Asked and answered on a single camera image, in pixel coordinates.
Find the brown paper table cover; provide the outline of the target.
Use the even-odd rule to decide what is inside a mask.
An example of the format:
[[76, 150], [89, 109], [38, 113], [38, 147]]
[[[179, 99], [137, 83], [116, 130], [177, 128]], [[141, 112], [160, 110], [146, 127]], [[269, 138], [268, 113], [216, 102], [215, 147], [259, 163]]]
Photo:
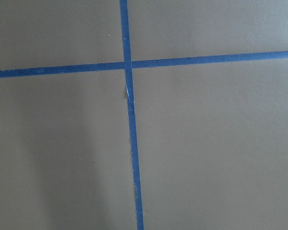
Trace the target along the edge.
[[288, 230], [288, 0], [0, 0], [0, 230]]

